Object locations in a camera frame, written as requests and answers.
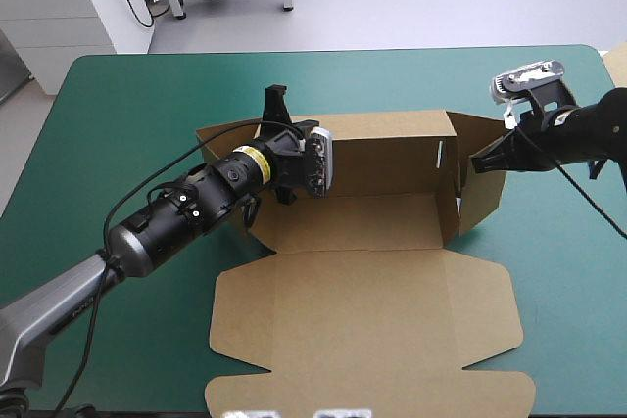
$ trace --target black cylindrical joint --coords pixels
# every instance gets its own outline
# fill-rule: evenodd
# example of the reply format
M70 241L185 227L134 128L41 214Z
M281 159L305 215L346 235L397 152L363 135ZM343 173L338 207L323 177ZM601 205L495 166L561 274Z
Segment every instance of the black cylindrical joint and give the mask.
M271 152L257 141L238 147L212 167L238 198L259 193L273 175Z
M521 129L534 143L559 163L580 163L607 159L607 149L603 147L603 129L599 123L598 106L557 111L550 117L546 129L527 131L525 122ZM517 146L526 146L521 136L515 135ZM539 169L550 170L555 165L544 154L531 151Z
M152 270L194 240L193 228L169 198L158 198L121 223L139 241L152 263Z
M196 227L196 235L207 234L217 228L231 213L238 200L237 195L215 174L210 167L201 172L201 177L188 177L198 189L195 205L184 210L190 225Z

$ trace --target cardboard flap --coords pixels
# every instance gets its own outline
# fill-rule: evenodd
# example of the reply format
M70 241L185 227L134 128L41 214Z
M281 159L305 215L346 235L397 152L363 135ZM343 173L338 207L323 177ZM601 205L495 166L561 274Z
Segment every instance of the cardboard flap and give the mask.
M333 132L333 139L337 141L456 135L447 112L444 110L294 117L294 121L304 119L320 121L321 126Z
M499 207L505 183L504 171L476 173L472 164L468 165L459 207L460 234L465 234Z
M446 172L445 142L430 136L335 142L329 197L433 193Z
M462 370L521 338L504 269L477 258L442 249L274 255L220 276L215 315L214 349L271 372L213 379L212 416L311 418L349 407L526 418L533 404L524 374Z
M627 87L627 43L603 56L605 67L617 87Z
M469 366L519 347L522 325L507 270L465 255L447 257L445 263L459 363Z
M502 120L448 112L455 128L461 189L459 233L463 234L491 214L501 201L505 172L477 174L470 157L501 137L506 128Z
M443 245L432 194L302 198L289 207L265 198L252 232L282 254L435 249Z

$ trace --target white tag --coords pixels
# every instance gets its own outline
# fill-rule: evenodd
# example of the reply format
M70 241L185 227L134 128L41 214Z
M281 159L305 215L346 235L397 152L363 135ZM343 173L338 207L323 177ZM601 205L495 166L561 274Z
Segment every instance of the white tag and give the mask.
M437 161L435 162L436 168L440 168L440 166L442 166L442 151L443 150L444 150L444 141L440 141L440 144L438 144L438 158L437 158Z
M372 410L318 410L313 418L372 418Z
M281 418L277 411L227 411L222 418Z
M574 110L568 110L567 112L564 112L558 117L556 117L555 121L553 122L553 126L555 127L562 126L566 122L566 119L570 116L572 112L574 112Z
M513 113L513 105L514 105L514 102L509 100L507 102L506 112L503 113L503 118L506 121L507 129L514 129L518 125L518 123L516 122L516 116Z

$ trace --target gray floor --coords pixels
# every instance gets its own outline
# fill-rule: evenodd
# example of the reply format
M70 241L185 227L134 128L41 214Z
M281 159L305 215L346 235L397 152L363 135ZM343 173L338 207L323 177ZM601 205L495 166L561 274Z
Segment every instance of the gray floor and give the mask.
M158 21L151 53L584 43L627 39L625 0L188 0ZM36 83L0 105L0 212L52 98Z

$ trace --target white desk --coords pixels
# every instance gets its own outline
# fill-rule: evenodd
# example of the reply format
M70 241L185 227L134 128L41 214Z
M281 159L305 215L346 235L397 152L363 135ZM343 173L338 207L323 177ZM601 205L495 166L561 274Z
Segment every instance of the white desk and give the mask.
M144 0L130 1L148 23ZM58 93L75 59L146 53L154 31L125 0L0 0L0 30L48 94Z

